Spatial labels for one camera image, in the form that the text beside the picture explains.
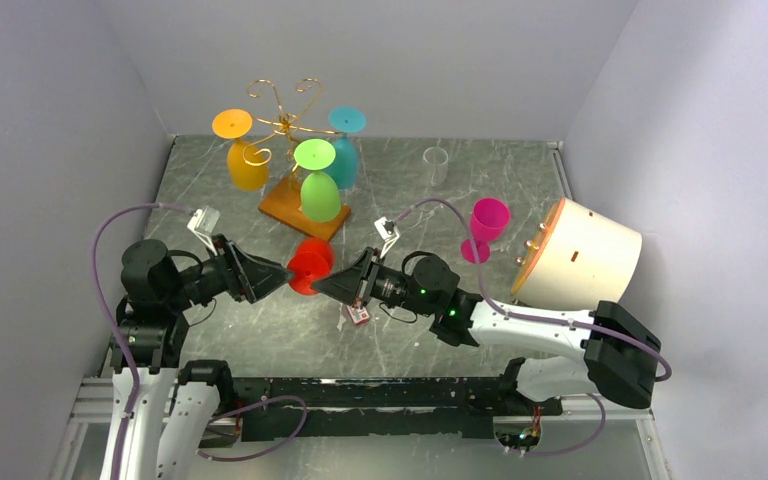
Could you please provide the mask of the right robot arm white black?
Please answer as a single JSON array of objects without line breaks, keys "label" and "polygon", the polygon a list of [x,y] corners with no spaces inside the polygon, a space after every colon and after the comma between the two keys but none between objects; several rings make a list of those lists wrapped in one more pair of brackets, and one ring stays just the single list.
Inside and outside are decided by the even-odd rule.
[{"label": "right robot arm white black", "polygon": [[348,268],[312,283],[314,291],[347,306],[377,300],[418,316],[451,346],[507,345],[546,353],[516,361],[499,391],[510,413],[525,413],[554,397],[598,393],[632,409],[647,409],[657,381],[660,340],[612,301],[593,309],[557,311],[486,300],[459,286],[439,256],[422,252],[410,272],[387,267],[368,247]]}]

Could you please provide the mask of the orange plastic wine glass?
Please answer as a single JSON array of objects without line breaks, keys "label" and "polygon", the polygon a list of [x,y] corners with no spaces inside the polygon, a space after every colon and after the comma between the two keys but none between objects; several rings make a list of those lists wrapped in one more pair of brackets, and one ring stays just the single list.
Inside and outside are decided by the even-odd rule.
[{"label": "orange plastic wine glass", "polygon": [[231,183],[243,191],[262,188],[269,179],[268,165],[258,147],[252,147],[243,137],[253,125],[253,117],[242,109],[227,109],[218,113],[212,121],[217,137],[231,140],[226,164]]}]

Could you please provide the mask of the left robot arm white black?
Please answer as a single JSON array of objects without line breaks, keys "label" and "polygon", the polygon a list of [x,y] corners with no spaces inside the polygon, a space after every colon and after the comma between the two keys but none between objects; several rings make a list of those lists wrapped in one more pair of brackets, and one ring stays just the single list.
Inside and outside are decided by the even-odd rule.
[{"label": "left robot arm white black", "polygon": [[138,241],[122,255],[126,295],[111,345],[114,405],[104,479],[185,478],[209,421],[237,403],[227,362],[180,363],[190,329],[184,313],[222,294],[255,303],[293,274],[223,235],[210,242],[209,258],[184,270],[160,240]]}]

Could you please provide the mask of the red plastic wine glass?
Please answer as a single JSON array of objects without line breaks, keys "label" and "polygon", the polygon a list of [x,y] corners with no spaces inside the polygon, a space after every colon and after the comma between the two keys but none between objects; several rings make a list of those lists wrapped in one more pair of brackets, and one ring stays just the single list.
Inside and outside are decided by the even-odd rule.
[{"label": "red plastic wine glass", "polygon": [[312,284],[328,276],[334,264],[334,250],[327,241],[314,237],[306,238],[298,245],[287,264],[287,268],[293,273],[293,278],[289,281],[290,288],[301,295],[315,295]]}]

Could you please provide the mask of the green plastic wine glass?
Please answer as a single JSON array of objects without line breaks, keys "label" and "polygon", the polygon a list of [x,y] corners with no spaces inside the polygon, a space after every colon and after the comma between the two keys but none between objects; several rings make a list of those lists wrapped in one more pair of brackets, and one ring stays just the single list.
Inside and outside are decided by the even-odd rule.
[{"label": "green plastic wine glass", "polygon": [[313,222],[329,222],[341,211],[338,187],[325,172],[335,158],[333,145],[322,139],[305,140],[294,151],[296,163],[308,172],[300,189],[301,210]]}]

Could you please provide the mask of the blue plastic wine glass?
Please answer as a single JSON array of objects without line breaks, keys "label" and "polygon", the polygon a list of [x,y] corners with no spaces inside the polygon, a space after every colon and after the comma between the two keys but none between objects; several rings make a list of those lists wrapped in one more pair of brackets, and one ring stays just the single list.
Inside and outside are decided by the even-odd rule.
[{"label": "blue plastic wine glass", "polygon": [[330,125],[340,132],[339,137],[332,142],[335,150],[334,161],[325,168],[336,183],[339,190],[351,189],[357,177],[359,154],[352,144],[349,134],[359,133],[367,125],[366,116],[358,109],[350,106],[334,108],[328,115]]}]

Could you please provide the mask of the pink plastic wine glass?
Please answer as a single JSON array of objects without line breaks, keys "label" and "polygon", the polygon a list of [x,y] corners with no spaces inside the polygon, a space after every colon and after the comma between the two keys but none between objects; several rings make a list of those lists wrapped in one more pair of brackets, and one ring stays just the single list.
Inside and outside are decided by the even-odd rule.
[{"label": "pink plastic wine glass", "polygon": [[461,244],[462,257],[469,263],[484,263],[490,256],[490,244],[505,231],[511,220],[508,205],[495,197],[485,197],[476,202],[470,218],[470,231],[476,243],[473,251],[468,239]]}]

